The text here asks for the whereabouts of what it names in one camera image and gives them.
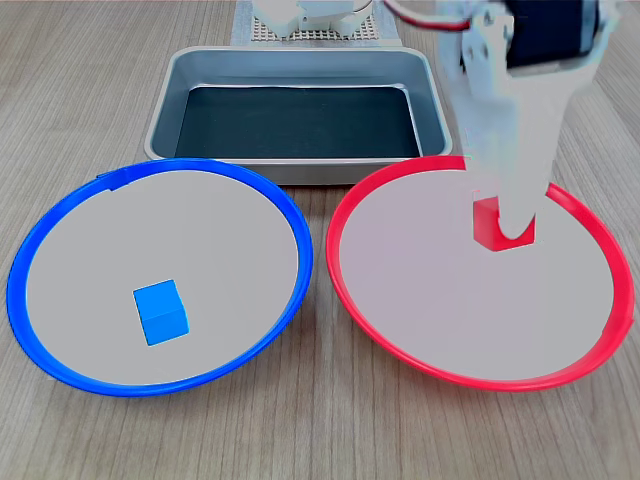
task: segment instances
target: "metal tray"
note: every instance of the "metal tray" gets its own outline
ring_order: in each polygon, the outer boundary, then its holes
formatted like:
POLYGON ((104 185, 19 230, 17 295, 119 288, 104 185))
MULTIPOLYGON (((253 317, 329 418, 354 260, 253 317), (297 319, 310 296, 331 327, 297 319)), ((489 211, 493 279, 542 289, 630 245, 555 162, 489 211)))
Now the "metal tray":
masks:
MULTIPOLYGON (((451 151, 451 137, 447 128, 433 76, 426 57, 415 50, 404 47, 379 47, 379 48, 254 48, 254 47, 191 47, 177 52, 170 60, 162 90, 145 142, 145 152, 151 159, 171 158, 175 156, 199 156, 215 157, 215 155, 203 155, 202 148, 185 148, 183 127, 201 128, 198 123, 209 119, 215 123, 212 112, 205 112, 204 120, 193 118, 187 121, 187 104, 192 91, 212 87, 233 88, 237 99, 238 89, 253 92, 259 87, 288 87, 303 89, 369 89, 372 87, 386 87, 399 89, 404 93, 406 109, 410 121, 406 122, 410 135, 415 139, 418 155, 446 155, 451 151)), ((367 104, 371 116, 371 105, 367 104)), ((337 111, 341 105, 334 103, 337 111)), ((256 111, 264 105, 256 106, 256 111)), ((278 136, 282 139, 291 135, 292 142, 303 144, 305 141, 318 140, 318 124, 312 125, 313 111, 298 111, 296 116, 292 112, 283 111, 274 106, 269 114, 272 118, 270 128, 278 129, 278 136), (301 139, 300 134, 306 132, 300 125, 309 124, 309 138, 301 139)), ((340 125, 341 131, 349 128, 344 118, 336 118, 336 125, 340 125)), ((384 121, 390 121, 384 115, 380 116, 381 125, 384 121)), ((375 128, 379 127, 369 118, 371 128, 370 141, 379 140, 380 131, 376 135, 375 128)), ((205 125, 210 129, 215 125, 205 125)), ((251 122, 246 125, 258 125, 251 122)), ((327 121, 322 128, 327 130, 335 127, 333 122, 327 121)), ((251 131, 238 132, 238 138, 247 138, 251 142, 251 131)), ((200 142, 211 140, 206 137, 206 131, 200 134, 200 142)), ((325 139, 333 138, 327 132, 321 132, 325 139)), ((197 135, 190 135, 192 142, 198 142, 197 135)), ((246 142, 237 142, 238 152, 247 152, 246 142)), ((407 156, 390 155, 389 149, 386 156, 372 155, 369 145, 367 155, 354 157, 353 148, 347 149, 351 155, 341 158, 334 154, 325 154, 325 158, 312 158, 307 152, 304 158, 282 158, 282 155, 268 155, 270 158, 240 158, 249 155, 236 155, 229 153, 228 146, 222 150, 224 157, 215 157, 216 160, 234 163, 247 167, 264 175, 280 185, 339 185, 353 184, 369 175, 373 171, 406 160, 407 156)), ((256 148, 254 157, 267 156, 260 154, 264 149, 256 148)))

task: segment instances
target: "wood grain surface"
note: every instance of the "wood grain surface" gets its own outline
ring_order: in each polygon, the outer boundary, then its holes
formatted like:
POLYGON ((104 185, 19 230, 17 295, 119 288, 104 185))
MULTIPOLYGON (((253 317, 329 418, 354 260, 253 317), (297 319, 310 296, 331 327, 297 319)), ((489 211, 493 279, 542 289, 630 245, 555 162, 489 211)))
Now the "wood grain surface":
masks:
MULTIPOLYGON (((626 5, 594 85, 570 105, 555 180, 610 227, 640 285, 639 5, 626 5)), ((228 44, 233 13, 229 1, 0 3, 3 291, 49 208, 146 159, 169 57, 228 44)), ((435 61, 433 34, 399 31, 435 61)), ((605 366, 556 390, 435 380, 374 345, 333 291, 324 243, 345 190, 288 192, 313 234, 309 294, 275 343, 217 382, 148 399, 83 393, 25 356, 3 306, 0 478, 640 479, 637 326, 605 366)))

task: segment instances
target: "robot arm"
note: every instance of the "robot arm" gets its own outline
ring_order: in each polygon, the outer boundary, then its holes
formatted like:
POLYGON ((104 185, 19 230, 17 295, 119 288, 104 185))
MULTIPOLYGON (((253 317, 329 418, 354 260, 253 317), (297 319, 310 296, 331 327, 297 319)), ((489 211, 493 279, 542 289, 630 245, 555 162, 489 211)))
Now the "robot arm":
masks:
POLYGON ((336 30, 350 36, 371 15, 373 0, 253 0, 254 15, 280 38, 336 30))
MULTIPOLYGON (((386 1, 398 11, 395 1, 386 1)), ((411 16, 414 25, 442 31, 438 56, 467 168, 494 180, 476 200, 498 197, 499 226, 508 239, 521 237, 535 218, 549 187, 566 107, 573 94, 592 81, 617 25, 613 6, 600 7, 590 52, 542 73, 508 69, 517 20, 504 4, 441 1, 435 27, 430 17, 411 16), (443 18, 453 19, 449 28, 439 28, 443 18)))

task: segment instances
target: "black tray bottom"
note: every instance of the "black tray bottom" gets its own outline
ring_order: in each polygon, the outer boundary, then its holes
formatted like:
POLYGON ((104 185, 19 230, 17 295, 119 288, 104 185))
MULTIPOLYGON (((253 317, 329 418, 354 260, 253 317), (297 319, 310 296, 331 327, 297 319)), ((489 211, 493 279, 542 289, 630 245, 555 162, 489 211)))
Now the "black tray bottom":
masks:
POLYGON ((413 158, 407 98, 392 87, 192 90, 176 157, 413 158))

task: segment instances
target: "blue rim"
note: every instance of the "blue rim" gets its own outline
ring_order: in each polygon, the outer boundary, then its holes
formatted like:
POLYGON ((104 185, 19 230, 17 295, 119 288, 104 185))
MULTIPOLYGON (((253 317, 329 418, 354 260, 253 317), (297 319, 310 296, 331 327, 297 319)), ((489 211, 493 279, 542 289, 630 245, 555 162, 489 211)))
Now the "blue rim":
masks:
POLYGON ((264 350, 287 327, 300 308, 311 282, 313 244, 309 226, 293 200, 275 183, 237 165, 208 159, 178 158, 139 163, 98 176, 62 199, 31 230, 11 266, 7 281, 7 313, 13 333, 31 360, 52 377, 72 387, 100 395, 144 397, 165 395, 197 387, 226 375, 249 362, 264 350), (273 328, 251 349, 211 372, 177 382, 157 385, 117 385, 80 375, 56 360, 40 343, 27 311, 27 280, 31 262, 38 248, 55 225, 85 200, 105 190, 117 190, 135 180, 157 173, 197 170, 238 180, 267 197, 284 214, 298 246, 298 276, 293 294, 273 328))

